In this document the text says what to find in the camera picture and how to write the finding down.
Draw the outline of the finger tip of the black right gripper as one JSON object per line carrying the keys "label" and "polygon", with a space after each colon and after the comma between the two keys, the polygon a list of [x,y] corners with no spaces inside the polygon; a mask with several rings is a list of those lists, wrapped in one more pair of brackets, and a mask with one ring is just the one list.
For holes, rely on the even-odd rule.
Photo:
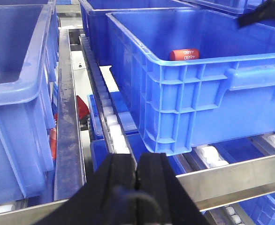
{"label": "finger tip of the black right gripper", "polygon": [[275,21],[275,0],[266,0],[252,12],[244,13],[237,18],[238,28],[266,20]]}

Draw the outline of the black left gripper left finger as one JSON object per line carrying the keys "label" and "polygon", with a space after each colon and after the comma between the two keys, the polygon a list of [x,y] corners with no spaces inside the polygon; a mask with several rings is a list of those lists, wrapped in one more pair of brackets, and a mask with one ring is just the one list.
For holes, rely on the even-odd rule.
{"label": "black left gripper left finger", "polygon": [[38,225],[133,225],[135,167],[130,154],[107,154],[98,169],[68,201]]}

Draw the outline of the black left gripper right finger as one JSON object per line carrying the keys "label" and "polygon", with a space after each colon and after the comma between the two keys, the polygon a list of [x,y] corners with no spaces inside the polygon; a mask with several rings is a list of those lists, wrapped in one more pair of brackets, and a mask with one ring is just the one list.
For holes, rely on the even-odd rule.
{"label": "black left gripper right finger", "polygon": [[139,225],[209,224],[176,178],[166,154],[143,153],[137,176],[138,190],[154,199],[137,201]]}

